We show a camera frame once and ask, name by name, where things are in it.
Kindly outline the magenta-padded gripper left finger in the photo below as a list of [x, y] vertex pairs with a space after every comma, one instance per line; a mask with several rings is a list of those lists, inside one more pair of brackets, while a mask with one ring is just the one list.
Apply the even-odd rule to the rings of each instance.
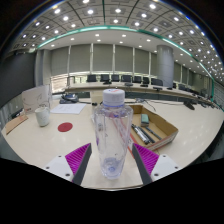
[[91, 144], [88, 143], [65, 156], [56, 156], [44, 166], [44, 169], [76, 185], [81, 185], [91, 153]]

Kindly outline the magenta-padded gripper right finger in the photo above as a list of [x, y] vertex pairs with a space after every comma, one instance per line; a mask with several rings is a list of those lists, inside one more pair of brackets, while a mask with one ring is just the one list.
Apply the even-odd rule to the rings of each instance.
[[132, 154], [144, 185], [164, 178], [181, 169], [168, 155], [158, 155], [136, 143], [132, 145]]

